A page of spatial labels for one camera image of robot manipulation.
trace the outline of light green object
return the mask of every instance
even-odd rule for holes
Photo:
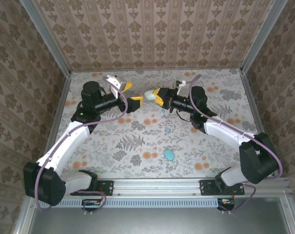
[[[156,99],[156,96],[153,94],[153,90],[148,90],[144,93],[144,96],[145,98],[148,100],[148,101],[151,101],[151,100],[155,100]]]

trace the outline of blue egg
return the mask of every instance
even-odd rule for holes
[[[172,150],[165,150],[163,154],[165,155],[166,159],[168,159],[169,161],[172,161],[173,159],[175,159],[175,154],[173,153]]]

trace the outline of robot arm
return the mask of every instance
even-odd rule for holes
[[[107,76],[106,80],[111,86],[117,87],[122,92],[132,86],[132,83],[126,82],[119,77]],[[26,195],[35,197],[35,182],[38,172],[62,140],[63,142],[55,150],[53,156],[49,158],[40,176],[38,187],[39,200],[55,206],[65,195],[77,190],[91,188],[96,184],[97,175],[85,170],[80,170],[79,172],[63,176],[62,178],[61,174],[72,153],[88,138],[97,126],[97,124],[88,126],[81,125],[100,121],[100,114],[116,106],[120,111],[124,111],[125,103],[118,96],[118,92],[113,88],[111,88],[111,91],[114,92],[106,94],[104,89],[95,81],[89,81],[83,85],[83,90],[81,92],[82,101],[78,104],[77,110],[72,116],[71,122],[64,134],[36,163],[28,162],[24,167],[23,173]],[[127,113],[136,111],[142,105],[142,101],[143,97],[128,98]]]
[[[222,119],[217,117],[216,113],[212,112],[207,107],[207,96],[205,95],[204,89],[199,86],[194,86],[192,87],[191,98],[196,107],[202,113],[213,117],[213,119],[216,119],[218,122],[207,119],[193,108],[189,96],[182,97],[178,95],[181,87],[185,86],[185,84],[185,81],[177,81],[178,88],[158,88],[154,90],[153,95],[155,96],[155,102],[162,108],[169,110],[170,113],[172,113],[174,109],[190,113],[190,121],[196,129],[218,137],[239,152],[240,166],[228,168],[216,176],[220,190],[225,190],[228,187],[246,181],[258,184],[278,169],[276,160],[266,150],[246,137],[246,135],[248,135],[255,138],[275,153],[270,138],[266,134],[260,133],[254,135],[244,132],[244,134],[241,135],[231,128],[218,123],[222,121]]]

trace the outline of floral tablecloth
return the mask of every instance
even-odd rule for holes
[[[81,100],[85,82],[102,82],[105,75],[123,76],[133,83],[125,94],[142,96],[145,91],[158,87],[173,87],[175,81],[192,80],[196,74],[208,96],[208,107],[221,118],[256,133],[254,119],[237,69],[222,70],[161,70],[101,73],[73,73],[71,86],[59,126],[58,137],[66,129]],[[180,95],[188,96],[188,86]],[[101,115],[110,119],[120,115],[114,108]],[[181,113],[183,118],[188,114]],[[174,151],[175,159],[168,161],[163,152]],[[239,164],[239,154],[220,141],[182,121],[175,112],[162,109],[154,101],[144,100],[143,106],[118,121],[100,124],[90,137],[74,152],[64,171],[86,169],[100,178],[173,178],[215,176],[229,166]]]

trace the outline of wall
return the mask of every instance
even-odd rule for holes
[[[273,0],[35,0],[72,70],[239,67]]]
[[[295,0],[287,2],[247,77],[295,196]]]
[[[0,233],[24,198],[22,169],[42,155],[64,76],[18,0],[0,0]]]

